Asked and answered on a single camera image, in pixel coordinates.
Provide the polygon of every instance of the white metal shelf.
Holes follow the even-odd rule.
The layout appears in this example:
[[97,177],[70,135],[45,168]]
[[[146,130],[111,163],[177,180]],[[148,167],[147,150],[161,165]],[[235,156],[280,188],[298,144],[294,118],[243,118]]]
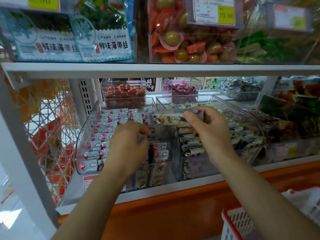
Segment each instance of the white metal shelf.
[[22,78],[123,78],[197,76],[318,75],[320,65],[103,64],[2,62],[7,73]]
[[[313,162],[320,160],[320,155],[301,157],[297,159],[275,162],[267,165],[262,165],[254,167],[258,172],[265,172],[273,169],[285,168],[293,165],[298,165],[307,162]],[[136,190],[128,193],[122,193],[118,196],[116,204],[129,202],[133,200],[148,198],[152,196],[172,193],[175,191],[186,190],[206,184],[212,184],[216,182],[224,181],[224,178],[221,174],[212,175],[208,177],[201,177],[196,179],[190,179],[186,181],[177,182],[174,175],[169,176],[168,184],[161,185],[152,188],[146,188],[141,190]],[[61,205],[56,208],[56,210],[61,215],[69,214],[72,209],[76,206],[77,202],[80,200],[84,194],[82,177],[76,172],[72,175],[72,178],[69,182],[66,192],[62,198]]]

